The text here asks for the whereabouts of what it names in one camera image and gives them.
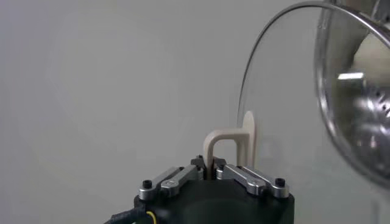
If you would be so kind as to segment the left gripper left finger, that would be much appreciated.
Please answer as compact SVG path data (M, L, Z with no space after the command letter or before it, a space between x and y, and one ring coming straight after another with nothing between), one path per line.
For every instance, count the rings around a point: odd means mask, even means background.
M187 182L203 180L204 172L203 156L197 155L186 167L171 167L152 180L144 180L138 196L143 201L152 201L160 193L167 197L175 197Z

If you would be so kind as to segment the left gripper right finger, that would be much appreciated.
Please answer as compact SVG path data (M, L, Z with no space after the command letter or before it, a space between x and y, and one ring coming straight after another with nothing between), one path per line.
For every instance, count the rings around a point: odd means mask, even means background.
M274 198L288 198L289 186L284 178L271 177L253 167L227 164L225 159L213 158L215 178L218 180L234 180L250 195L269 194Z

